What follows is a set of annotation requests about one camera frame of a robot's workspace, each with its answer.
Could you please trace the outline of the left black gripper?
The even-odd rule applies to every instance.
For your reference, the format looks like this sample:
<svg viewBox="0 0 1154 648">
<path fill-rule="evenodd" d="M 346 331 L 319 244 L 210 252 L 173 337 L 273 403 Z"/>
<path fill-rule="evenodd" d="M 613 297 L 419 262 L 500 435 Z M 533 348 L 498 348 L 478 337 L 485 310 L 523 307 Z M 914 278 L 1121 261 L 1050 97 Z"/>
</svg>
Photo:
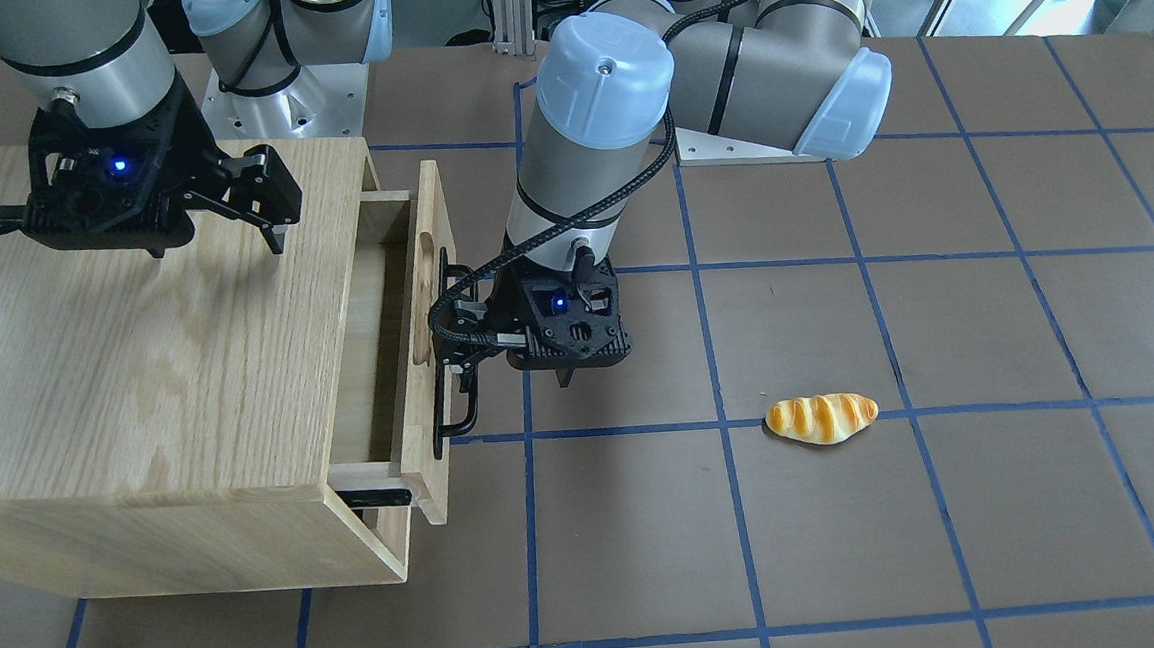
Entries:
<svg viewBox="0 0 1154 648">
<path fill-rule="evenodd" d="M 463 264 L 445 265 L 442 286 L 450 289 L 473 270 Z M 443 366 L 462 375 L 488 357 L 505 356 L 511 364 L 537 363 L 541 359 L 535 263 L 518 262 L 501 268 L 490 279 L 490 293 L 480 297 L 479 282 L 457 293 L 439 312 L 439 323 L 450 336 L 490 336 L 495 342 L 451 340 L 432 330 L 433 351 Z"/>
</svg>

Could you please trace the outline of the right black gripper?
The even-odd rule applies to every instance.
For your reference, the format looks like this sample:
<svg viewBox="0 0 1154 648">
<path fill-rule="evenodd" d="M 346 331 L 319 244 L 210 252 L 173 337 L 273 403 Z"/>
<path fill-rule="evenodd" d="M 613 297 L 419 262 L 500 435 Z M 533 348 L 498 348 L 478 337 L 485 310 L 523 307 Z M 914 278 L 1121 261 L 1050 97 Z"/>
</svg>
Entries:
<svg viewBox="0 0 1154 648">
<path fill-rule="evenodd" d="M 159 106 L 162 144 L 148 196 L 148 228 L 179 229 L 190 209 L 241 220 L 263 235 L 275 255 L 300 221 L 304 193 L 275 146 L 228 157 L 216 142 L 192 92 L 170 93 Z"/>
</svg>

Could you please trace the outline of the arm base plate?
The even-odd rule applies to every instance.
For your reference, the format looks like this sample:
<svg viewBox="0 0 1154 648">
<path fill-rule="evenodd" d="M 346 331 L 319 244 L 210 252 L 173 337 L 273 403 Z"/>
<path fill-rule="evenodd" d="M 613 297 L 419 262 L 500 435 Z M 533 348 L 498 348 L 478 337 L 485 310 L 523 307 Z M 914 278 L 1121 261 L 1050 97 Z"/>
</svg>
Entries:
<svg viewBox="0 0 1154 648">
<path fill-rule="evenodd" d="M 355 137 L 364 131 L 369 65 L 315 65 L 264 97 L 225 95 L 210 74 L 202 114 L 218 140 Z"/>
<path fill-rule="evenodd" d="M 799 155 L 780 146 L 749 143 L 720 134 L 689 130 L 676 127 L 676 142 L 680 161 L 691 166 L 728 166 L 760 163 L 788 161 L 810 163 L 826 160 L 815 155 Z"/>
</svg>

